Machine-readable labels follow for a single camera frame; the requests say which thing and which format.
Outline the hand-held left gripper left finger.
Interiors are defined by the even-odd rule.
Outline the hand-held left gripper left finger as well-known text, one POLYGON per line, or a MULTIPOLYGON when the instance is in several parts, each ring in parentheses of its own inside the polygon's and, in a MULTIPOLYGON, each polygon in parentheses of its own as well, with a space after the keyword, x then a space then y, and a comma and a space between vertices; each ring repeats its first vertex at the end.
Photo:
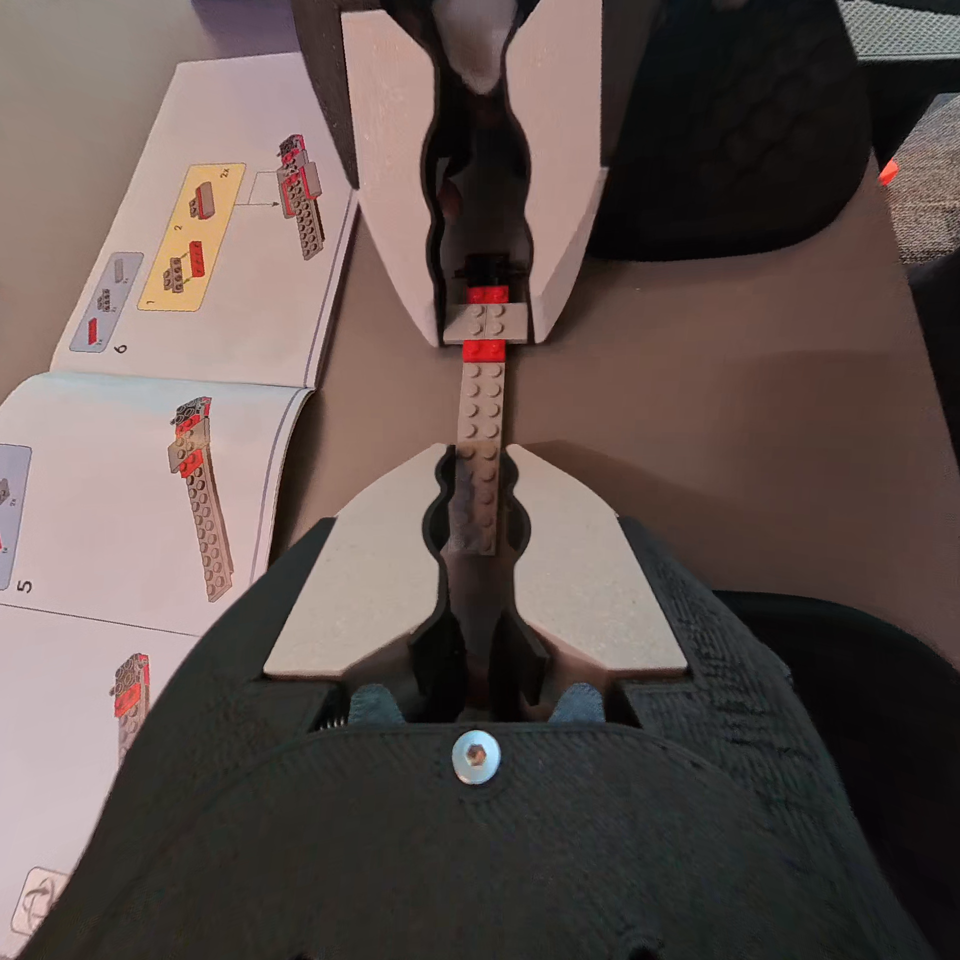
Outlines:
POLYGON ((408 719, 460 705, 460 627, 442 550, 455 474, 435 443, 356 494, 326 540, 279 631, 272 680, 379 684, 408 719))

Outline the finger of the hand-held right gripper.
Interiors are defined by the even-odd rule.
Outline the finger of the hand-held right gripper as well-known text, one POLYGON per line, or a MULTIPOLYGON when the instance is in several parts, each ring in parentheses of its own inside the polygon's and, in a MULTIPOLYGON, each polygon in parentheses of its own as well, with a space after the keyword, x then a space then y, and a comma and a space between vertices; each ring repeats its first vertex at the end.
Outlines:
POLYGON ((427 156, 441 54, 430 8, 431 2, 380 2, 345 11, 341 32, 359 205, 403 308, 437 348, 443 282, 427 156))
POLYGON ((509 105, 530 155, 534 342, 567 304, 594 226, 601 164, 602 2, 542 1, 509 44, 509 105))

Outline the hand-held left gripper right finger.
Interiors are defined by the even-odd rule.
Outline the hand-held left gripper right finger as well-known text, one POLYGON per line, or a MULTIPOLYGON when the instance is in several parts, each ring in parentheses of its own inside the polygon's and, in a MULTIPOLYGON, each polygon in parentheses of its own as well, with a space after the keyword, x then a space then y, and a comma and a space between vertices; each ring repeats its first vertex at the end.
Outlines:
POLYGON ((505 602, 489 655, 494 707, 555 707, 573 685, 674 682, 689 662, 619 514, 518 444, 505 453, 505 602))

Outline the grey red black lego build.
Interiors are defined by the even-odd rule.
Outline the grey red black lego build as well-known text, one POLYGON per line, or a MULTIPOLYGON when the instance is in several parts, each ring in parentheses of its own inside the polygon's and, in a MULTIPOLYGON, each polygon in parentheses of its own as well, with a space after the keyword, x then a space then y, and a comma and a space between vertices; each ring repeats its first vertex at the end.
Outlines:
POLYGON ((451 553, 490 557, 498 549, 500 457, 507 352, 528 342, 525 272, 507 251, 468 254, 453 274, 443 342, 461 349, 451 553))

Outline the open lego instruction booklet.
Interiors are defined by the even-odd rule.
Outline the open lego instruction booklet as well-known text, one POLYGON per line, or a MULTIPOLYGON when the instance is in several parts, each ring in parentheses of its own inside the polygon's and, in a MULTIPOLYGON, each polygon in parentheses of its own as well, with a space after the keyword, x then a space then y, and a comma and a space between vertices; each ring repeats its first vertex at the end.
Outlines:
POLYGON ((300 54, 177 66, 50 370, 2 402, 2 958, 267 568, 355 214, 300 54))

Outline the black quilted chair seat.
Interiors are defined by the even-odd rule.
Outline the black quilted chair seat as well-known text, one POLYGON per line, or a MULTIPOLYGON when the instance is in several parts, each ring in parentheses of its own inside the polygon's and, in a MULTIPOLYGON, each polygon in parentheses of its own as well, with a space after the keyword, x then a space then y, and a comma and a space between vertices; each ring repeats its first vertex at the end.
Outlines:
POLYGON ((836 2, 663 2, 587 245, 592 258, 768 253, 834 222, 872 152, 836 2))

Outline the grey mesh chair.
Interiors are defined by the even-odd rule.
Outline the grey mesh chair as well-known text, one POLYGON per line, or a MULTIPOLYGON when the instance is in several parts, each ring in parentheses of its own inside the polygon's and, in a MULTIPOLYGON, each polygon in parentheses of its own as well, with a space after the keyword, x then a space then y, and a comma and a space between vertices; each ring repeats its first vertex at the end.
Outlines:
POLYGON ((957 11, 869 1, 837 5, 861 64, 959 61, 957 11))

